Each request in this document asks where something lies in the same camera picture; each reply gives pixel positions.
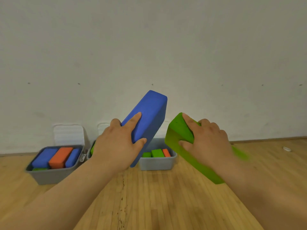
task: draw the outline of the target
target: orange block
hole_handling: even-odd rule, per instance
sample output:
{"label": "orange block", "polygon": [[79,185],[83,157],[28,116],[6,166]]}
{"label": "orange block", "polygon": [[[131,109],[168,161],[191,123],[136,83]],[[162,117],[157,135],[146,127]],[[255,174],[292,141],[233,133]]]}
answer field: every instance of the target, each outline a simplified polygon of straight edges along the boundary
{"label": "orange block", "polygon": [[169,151],[166,149],[162,149],[162,152],[164,154],[165,157],[171,157],[171,155],[169,154]]}
{"label": "orange block", "polygon": [[65,162],[67,161],[70,153],[72,152],[72,147],[62,147],[56,154],[50,159],[49,166],[52,169],[62,169],[65,168]]}

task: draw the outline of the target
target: wooden floor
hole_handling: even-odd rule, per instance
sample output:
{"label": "wooden floor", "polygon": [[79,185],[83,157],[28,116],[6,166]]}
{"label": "wooden floor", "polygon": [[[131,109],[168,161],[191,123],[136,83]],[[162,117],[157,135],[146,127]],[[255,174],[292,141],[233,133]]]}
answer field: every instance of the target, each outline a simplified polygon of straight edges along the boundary
{"label": "wooden floor", "polygon": [[[307,140],[242,143],[254,166],[297,192],[307,192]],[[282,149],[291,148],[292,152]],[[0,219],[53,185],[24,172],[33,156],[0,158]],[[75,229],[262,229],[227,185],[214,185],[179,158],[170,171],[129,168],[99,194]]]}

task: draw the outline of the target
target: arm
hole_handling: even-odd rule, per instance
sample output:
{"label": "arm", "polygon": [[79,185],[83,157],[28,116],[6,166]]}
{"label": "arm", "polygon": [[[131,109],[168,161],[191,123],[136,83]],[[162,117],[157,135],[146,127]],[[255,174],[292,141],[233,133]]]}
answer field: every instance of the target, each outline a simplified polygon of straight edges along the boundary
{"label": "arm", "polygon": [[200,163],[212,168],[232,189],[265,230],[307,229],[307,197],[299,197],[260,174],[249,162],[237,159],[228,136],[216,123],[197,125],[182,115],[194,143],[180,141]]}
{"label": "arm", "polygon": [[141,114],[125,126],[111,121],[95,143],[92,158],[62,182],[39,196],[28,206],[0,223],[0,229],[67,230],[73,229],[91,203],[118,172],[125,170],[146,143],[131,141],[131,132]]}

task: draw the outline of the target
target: blue foam block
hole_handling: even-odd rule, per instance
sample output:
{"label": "blue foam block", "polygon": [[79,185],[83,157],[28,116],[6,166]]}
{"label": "blue foam block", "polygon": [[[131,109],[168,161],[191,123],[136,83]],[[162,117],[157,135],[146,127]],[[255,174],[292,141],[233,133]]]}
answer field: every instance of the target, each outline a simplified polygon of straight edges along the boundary
{"label": "blue foam block", "polygon": [[34,168],[48,168],[48,161],[56,154],[58,148],[45,148],[32,162]]}
{"label": "blue foam block", "polygon": [[146,144],[130,167],[136,166],[143,153],[146,152],[148,144],[161,127],[165,119],[166,104],[167,96],[150,90],[123,120],[122,126],[124,126],[135,114],[142,112],[141,119],[137,123],[135,129],[132,131],[131,139],[133,143],[141,138],[147,139]]}
{"label": "blue foam block", "polygon": [[75,165],[76,161],[78,160],[78,157],[81,153],[81,148],[75,148],[70,153],[69,158],[65,162],[65,168],[70,168]]}

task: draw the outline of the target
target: person's left hand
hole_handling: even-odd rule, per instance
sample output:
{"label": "person's left hand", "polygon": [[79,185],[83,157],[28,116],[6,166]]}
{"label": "person's left hand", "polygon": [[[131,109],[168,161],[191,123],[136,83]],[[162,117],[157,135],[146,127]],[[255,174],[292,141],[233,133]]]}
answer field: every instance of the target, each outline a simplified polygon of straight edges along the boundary
{"label": "person's left hand", "polygon": [[134,144],[131,132],[140,120],[141,112],[134,115],[125,126],[118,119],[113,119],[110,126],[97,138],[91,160],[98,164],[107,164],[114,172],[127,169],[147,142],[146,138],[139,139]]}

